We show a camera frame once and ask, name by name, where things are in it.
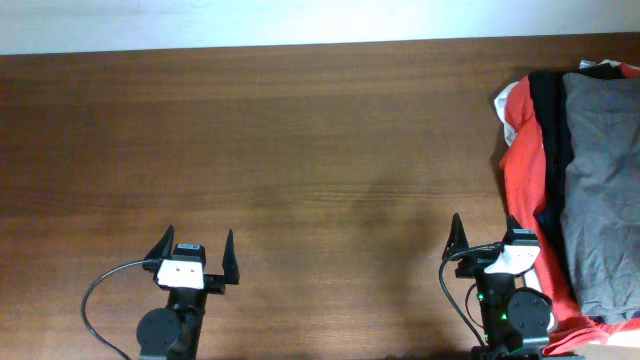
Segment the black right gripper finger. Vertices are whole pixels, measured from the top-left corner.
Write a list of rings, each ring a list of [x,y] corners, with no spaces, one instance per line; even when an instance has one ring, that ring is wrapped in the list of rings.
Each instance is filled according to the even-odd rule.
[[[517,222],[513,215],[510,215],[507,218],[507,230],[505,233],[505,242],[506,243],[514,243],[521,239],[521,234],[519,231],[521,230],[520,224]]]
[[[459,259],[469,249],[461,217],[455,213],[452,217],[450,232],[442,253],[443,259]]]

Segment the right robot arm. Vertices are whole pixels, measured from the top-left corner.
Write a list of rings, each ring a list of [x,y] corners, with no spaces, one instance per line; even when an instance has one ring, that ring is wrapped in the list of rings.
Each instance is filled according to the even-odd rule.
[[[516,285],[516,280],[532,270],[540,254],[534,231],[525,229],[514,217],[507,219],[499,242],[469,244],[459,214],[451,220],[449,236],[438,270],[441,289],[478,341],[468,357],[472,360],[545,359],[550,344],[553,305],[549,296],[535,288]],[[450,263],[457,265],[455,277],[472,279],[481,322],[472,320],[451,295],[444,280]]]

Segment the grey shorts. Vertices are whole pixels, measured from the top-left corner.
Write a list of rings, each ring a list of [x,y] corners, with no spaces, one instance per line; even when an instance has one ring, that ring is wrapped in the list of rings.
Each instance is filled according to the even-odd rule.
[[[563,78],[573,160],[561,224],[583,315],[608,325],[639,312],[639,81]]]

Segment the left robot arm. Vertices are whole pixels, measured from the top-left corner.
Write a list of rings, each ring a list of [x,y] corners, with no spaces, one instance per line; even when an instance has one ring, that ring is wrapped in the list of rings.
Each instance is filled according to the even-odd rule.
[[[144,258],[143,269],[168,293],[165,306],[146,313],[136,338],[141,359],[194,360],[197,355],[207,297],[223,295],[237,285],[240,272],[234,251],[234,234],[227,235],[221,274],[207,274],[206,249],[198,244],[173,243],[170,226]]]

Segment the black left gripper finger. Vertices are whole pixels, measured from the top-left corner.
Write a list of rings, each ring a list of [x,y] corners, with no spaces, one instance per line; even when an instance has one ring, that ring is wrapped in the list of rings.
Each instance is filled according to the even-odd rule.
[[[222,268],[225,283],[229,285],[238,285],[240,281],[240,272],[234,250],[234,234],[232,229],[229,230],[227,235]]]
[[[162,260],[171,256],[175,229],[170,225],[161,239],[152,247],[144,257],[145,260]]]

